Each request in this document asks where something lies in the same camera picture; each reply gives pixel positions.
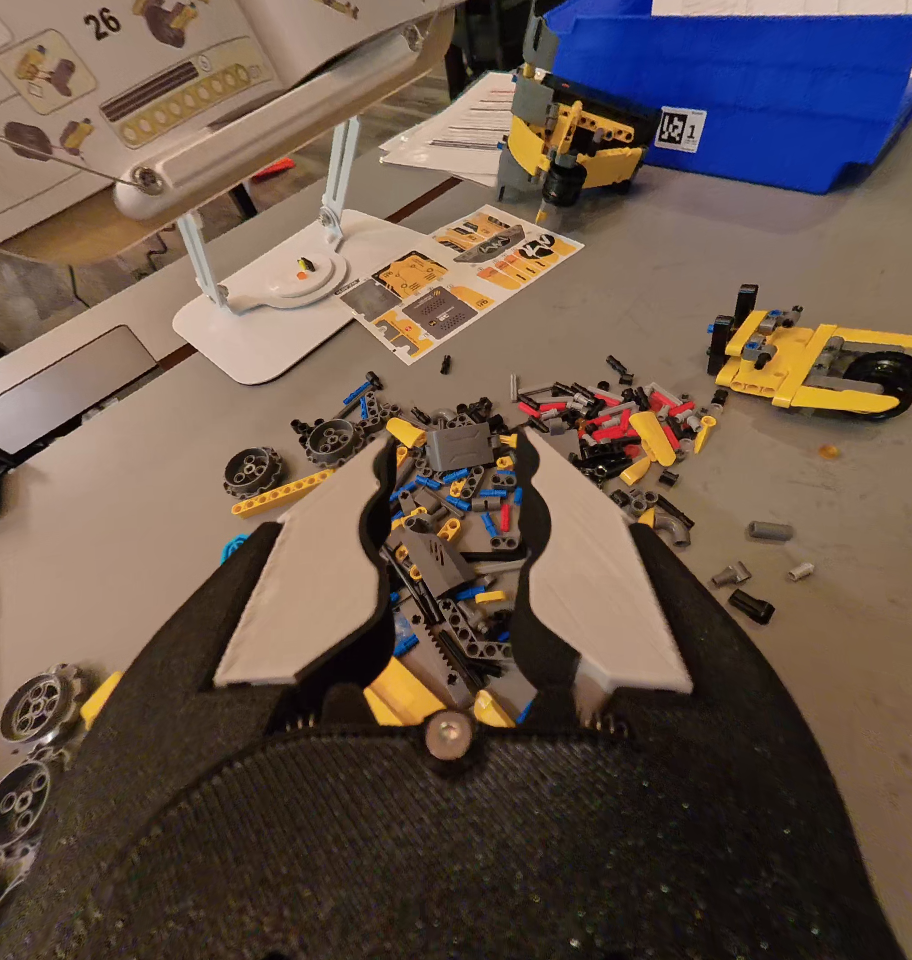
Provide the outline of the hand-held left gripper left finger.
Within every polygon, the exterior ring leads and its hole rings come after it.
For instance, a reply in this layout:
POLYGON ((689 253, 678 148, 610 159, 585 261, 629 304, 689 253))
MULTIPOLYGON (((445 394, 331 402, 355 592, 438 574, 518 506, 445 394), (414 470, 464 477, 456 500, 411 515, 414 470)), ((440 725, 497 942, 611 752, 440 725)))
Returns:
POLYGON ((388 518, 394 441, 369 444, 291 506, 213 676, 215 688, 299 683, 386 606, 366 522, 388 518))

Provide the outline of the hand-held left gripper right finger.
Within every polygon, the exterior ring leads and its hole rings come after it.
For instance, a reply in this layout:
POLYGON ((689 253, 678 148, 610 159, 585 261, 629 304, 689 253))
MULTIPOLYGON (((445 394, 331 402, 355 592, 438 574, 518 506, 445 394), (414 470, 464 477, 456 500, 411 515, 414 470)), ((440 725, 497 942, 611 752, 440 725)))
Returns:
POLYGON ((622 510, 537 430, 520 432, 527 558, 511 618, 516 665, 578 721, 620 689, 692 692, 692 678, 622 510))

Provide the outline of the pile of toy building pieces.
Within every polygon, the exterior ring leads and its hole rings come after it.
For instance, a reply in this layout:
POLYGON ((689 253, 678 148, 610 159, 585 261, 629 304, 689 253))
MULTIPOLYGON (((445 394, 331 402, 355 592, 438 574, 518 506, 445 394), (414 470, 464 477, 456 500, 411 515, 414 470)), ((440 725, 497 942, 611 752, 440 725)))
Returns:
MULTIPOLYGON (((427 490, 439 504, 437 511, 420 512, 415 494, 400 488, 388 497, 387 520, 379 522, 370 518, 366 522, 366 529, 378 548, 380 569, 388 581, 385 609, 372 626, 355 634, 331 660, 305 680, 219 689, 293 686, 307 703, 304 710, 312 712, 321 709, 330 687, 353 682, 367 689, 366 700, 380 723, 387 722, 393 715, 395 723, 409 724, 403 715, 413 710, 411 701, 418 707, 431 705, 439 710, 453 707, 465 712, 474 709, 476 713, 481 710, 480 703, 486 701, 492 703, 489 710, 511 726, 513 721, 508 719, 506 708, 489 692, 486 680, 474 678, 476 667, 494 668, 500 675, 505 664, 525 678, 516 665, 511 647, 514 605, 503 632, 479 634, 462 607, 469 602, 485 605, 493 601, 498 605, 497 613, 504 616, 508 612, 503 607, 506 599, 496 589, 462 598, 462 593, 480 575, 474 573, 476 562, 463 558, 452 535, 456 533, 455 526, 462 525, 462 516, 472 512, 476 499, 495 498, 500 506, 518 510, 518 534, 513 536, 511 529, 497 526, 491 510, 486 508, 481 513, 481 522, 491 549, 484 562, 497 564, 496 553, 522 551, 523 567, 527 550, 519 532, 522 493, 516 474, 518 440, 523 429, 495 431, 469 413, 444 418, 433 427, 397 416, 386 420, 385 427, 390 436, 428 470, 426 475, 414 476, 412 485, 427 490)), ((315 479, 296 482, 294 493, 304 494, 309 485, 318 489, 335 471, 328 469, 315 479)), ((689 658, 684 656, 682 633, 674 633, 670 624, 669 600, 660 599, 657 593, 654 565, 665 552, 665 544, 658 536, 664 527, 661 522, 676 523, 684 536, 688 535, 688 528, 678 516, 661 510, 644 497, 641 501, 643 512, 653 514, 651 526, 642 522, 642 513, 632 519, 624 507, 615 506, 634 528, 632 536, 690 672, 692 692, 621 688, 611 696, 606 710, 625 713, 632 695, 653 695, 660 709, 693 708, 699 704, 700 696, 696 684, 698 664, 694 653, 689 658)), ((526 682, 532 688, 531 700, 534 701, 537 690, 526 682)))

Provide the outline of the black connector piece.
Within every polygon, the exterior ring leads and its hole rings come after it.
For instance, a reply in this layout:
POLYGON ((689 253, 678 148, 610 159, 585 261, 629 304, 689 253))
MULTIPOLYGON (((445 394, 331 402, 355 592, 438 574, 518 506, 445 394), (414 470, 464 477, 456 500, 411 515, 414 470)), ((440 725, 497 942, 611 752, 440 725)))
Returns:
POLYGON ((735 589, 727 597, 727 604, 758 625, 768 625, 775 614, 774 605, 742 589, 735 589))

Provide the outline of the white book stand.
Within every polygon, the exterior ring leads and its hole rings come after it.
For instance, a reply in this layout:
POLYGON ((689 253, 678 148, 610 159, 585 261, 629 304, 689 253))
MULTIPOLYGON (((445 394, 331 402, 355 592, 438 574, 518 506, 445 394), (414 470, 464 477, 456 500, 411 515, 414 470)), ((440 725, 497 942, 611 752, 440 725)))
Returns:
POLYGON ((235 381, 257 385, 277 378, 352 320, 336 291, 350 277, 365 218, 342 209, 359 131, 358 115, 441 60, 457 2, 383 33, 331 61, 288 93, 158 157, 5 242, 26 258, 72 259, 72 244, 98 247, 94 259, 176 223, 201 290, 174 316, 174 332, 235 381), (219 280, 193 211, 313 139, 334 130, 318 221, 296 230, 219 280), (316 266, 295 280, 298 258, 316 266))

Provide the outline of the small yellow toy wheel assembly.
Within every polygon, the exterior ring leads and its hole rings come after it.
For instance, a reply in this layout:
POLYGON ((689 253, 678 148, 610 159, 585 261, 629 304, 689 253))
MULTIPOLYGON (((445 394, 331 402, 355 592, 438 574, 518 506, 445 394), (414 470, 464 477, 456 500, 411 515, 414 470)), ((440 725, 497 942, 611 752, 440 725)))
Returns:
POLYGON ((912 406, 912 334, 837 323, 809 328, 802 307, 758 309, 745 284, 708 327, 707 372, 722 389, 782 410, 884 422, 912 406))

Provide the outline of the yellow grey sticker sheet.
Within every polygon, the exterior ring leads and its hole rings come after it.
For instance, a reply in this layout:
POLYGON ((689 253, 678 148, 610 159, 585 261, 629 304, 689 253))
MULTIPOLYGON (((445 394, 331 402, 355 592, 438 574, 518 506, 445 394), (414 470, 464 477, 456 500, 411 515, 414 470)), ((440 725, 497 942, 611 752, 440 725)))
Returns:
POLYGON ((336 296, 407 365, 583 249, 490 204, 430 234, 369 218, 346 240, 359 256, 336 296))

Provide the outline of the large yellow toy vehicle model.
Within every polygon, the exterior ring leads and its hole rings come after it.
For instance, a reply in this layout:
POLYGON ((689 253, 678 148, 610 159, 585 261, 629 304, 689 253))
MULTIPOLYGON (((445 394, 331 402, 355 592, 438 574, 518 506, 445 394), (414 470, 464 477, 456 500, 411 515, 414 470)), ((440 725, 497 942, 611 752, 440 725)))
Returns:
POLYGON ((558 228, 584 190, 627 193, 661 118, 657 108, 556 74, 558 43, 533 3, 497 173, 500 200, 539 194, 534 222, 546 230, 558 228))

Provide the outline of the stack of printed papers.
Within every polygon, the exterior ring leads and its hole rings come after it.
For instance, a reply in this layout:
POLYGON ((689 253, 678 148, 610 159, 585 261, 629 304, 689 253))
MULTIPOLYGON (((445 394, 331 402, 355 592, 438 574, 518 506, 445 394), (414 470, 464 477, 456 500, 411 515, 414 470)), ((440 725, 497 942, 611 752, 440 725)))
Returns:
POLYGON ((440 113, 386 141, 381 162, 496 187, 513 94, 512 73, 487 72, 440 113))

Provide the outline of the building instruction booklet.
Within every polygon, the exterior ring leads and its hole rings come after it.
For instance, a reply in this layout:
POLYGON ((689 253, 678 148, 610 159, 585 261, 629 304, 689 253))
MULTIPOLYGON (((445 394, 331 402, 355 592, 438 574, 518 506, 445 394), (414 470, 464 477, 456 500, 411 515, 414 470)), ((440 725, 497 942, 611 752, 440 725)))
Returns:
POLYGON ((0 2, 0 244, 443 2, 0 2))

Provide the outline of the blue plastic bin white tag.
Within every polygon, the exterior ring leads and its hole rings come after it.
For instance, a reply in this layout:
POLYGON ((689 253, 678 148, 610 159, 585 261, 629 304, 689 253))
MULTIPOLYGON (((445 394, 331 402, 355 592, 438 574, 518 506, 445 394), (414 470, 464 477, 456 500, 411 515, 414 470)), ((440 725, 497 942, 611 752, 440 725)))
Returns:
POLYGON ((656 168, 824 195, 912 123, 912 13, 657 15, 652 2, 540 14, 555 74, 657 111, 656 168))

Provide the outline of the white paper sheet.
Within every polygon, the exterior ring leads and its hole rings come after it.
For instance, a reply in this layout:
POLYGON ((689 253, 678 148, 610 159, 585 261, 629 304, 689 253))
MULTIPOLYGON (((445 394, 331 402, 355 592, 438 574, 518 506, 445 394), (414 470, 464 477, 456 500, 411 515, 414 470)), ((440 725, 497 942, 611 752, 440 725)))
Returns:
POLYGON ((912 15, 912 1, 653 1, 654 16, 912 15))

